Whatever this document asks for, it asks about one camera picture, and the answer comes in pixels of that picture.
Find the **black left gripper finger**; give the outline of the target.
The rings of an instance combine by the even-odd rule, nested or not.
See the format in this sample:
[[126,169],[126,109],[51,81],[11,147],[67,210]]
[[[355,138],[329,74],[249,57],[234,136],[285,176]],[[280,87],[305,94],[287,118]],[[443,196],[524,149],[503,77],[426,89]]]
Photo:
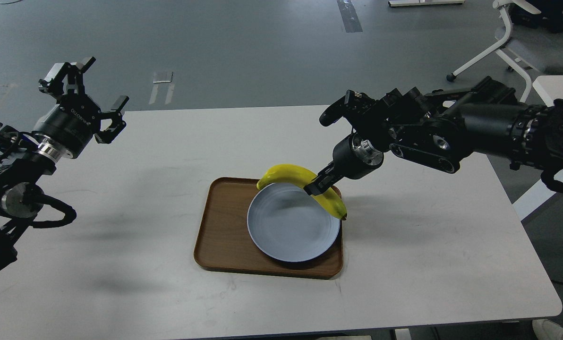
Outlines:
[[96,142],[99,144],[111,144],[113,140],[118,137],[122,130],[126,127],[126,122],[123,120],[123,108],[128,103],[129,97],[127,95],[120,95],[118,99],[111,106],[107,112],[101,112],[98,116],[98,122],[102,120],[109,120],[111,124],[104,130],[97,130],[94,134]]
[[38,90],[53,97],[57,104],[72,95],[86,95],[83,74],[95,61],[95,57],[88,57],[80,62],[54,64],[46,77],[38,80]]

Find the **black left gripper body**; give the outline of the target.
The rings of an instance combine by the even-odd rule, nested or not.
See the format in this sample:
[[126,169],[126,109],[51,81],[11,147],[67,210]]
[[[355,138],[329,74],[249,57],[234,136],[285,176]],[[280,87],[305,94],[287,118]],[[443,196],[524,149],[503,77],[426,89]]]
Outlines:
[[88,145],[100,123],[101,108],[90,97],[62,97],[48,114],[38,119],[33,134],[55,140],[76,159]]

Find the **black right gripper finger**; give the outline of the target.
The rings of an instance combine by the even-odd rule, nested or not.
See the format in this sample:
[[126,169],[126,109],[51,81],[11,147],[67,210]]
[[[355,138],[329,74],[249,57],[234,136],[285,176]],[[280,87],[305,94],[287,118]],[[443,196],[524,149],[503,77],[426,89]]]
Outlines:
[[305,185],[303,190],[308,195],[318,196],[324,194],[337,181],[339,181],[339,177],[336,175],[318,175],[312,182]]
[[341,180],[341,175],[336,172],[335,162],[331,161],[320,172],[314,182],[337,182]]

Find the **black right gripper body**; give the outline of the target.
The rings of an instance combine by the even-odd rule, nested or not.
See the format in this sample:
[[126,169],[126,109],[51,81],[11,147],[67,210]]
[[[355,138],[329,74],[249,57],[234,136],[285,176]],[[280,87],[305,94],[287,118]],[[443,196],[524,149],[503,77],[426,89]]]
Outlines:
[[358,180],[380,168],[384,153],[357,133],[351,133],[333,149],[333,174]]

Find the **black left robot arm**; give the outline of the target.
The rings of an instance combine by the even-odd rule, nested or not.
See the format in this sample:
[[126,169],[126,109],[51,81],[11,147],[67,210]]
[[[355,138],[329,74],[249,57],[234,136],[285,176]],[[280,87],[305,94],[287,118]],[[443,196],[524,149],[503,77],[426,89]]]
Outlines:
[[94,61],[55,64],[39,80],[40,92],[56,104],[30,133],[0,123],[0,271],[16,261],[14,246],[27,228],[59,228],[77,217],[71,206],[44,193],[40,177],[53,174],[61,158],[76,159],[92,138],[110,144],[126,127],[126,95],[102,110],[85,92],[83,75]]

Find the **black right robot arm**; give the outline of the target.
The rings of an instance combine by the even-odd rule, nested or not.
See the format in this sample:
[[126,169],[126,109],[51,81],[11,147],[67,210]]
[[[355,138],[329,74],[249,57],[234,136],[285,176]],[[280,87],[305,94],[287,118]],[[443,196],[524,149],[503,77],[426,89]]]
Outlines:
[[486,76],[472,88],[399,90],[373,99],[347,90],[320,116],[322,126],[345,118],[351,133],[333,161],[304,185],[320,195],[343,178],[360,179],[381,167],[384,154],[453,174],[473,152],[504,157],[511,170],[541,170],[541,181],[563,193],[563,99],[551,106],[517,101],[514,88]]

